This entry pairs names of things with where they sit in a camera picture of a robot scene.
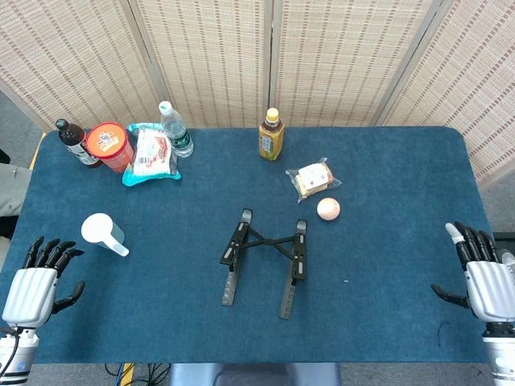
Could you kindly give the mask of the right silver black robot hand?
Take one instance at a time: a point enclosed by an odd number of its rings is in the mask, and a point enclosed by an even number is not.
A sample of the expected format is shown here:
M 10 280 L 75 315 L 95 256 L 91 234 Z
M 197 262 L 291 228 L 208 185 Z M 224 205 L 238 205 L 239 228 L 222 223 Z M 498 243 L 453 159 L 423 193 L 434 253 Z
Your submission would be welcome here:
M 514 275 L 494 240 L 459 221 L 445 224 L 445 229 L 455 246 L 467 294 L 451 294 L 436 284 L 431 285 L 433 292 L 445 302 L 471 310 L 482 322 L 513 322 Z

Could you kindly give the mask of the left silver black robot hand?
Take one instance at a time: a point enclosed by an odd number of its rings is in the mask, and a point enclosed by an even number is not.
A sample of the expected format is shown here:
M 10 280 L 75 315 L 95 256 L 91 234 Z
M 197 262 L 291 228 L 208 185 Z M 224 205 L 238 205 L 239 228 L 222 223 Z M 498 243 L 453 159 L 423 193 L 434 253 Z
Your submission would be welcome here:
M 57 284 L 74 257 L 84 254 L 74 241 L 41 236 L 27 250 L 23 266 L 14 275 L 2 312 L 2 320 L 12 329 L 37 329 L 51 315 L 74 305 L 85 283 L 80 281 L 66 298 L 56 299 Z

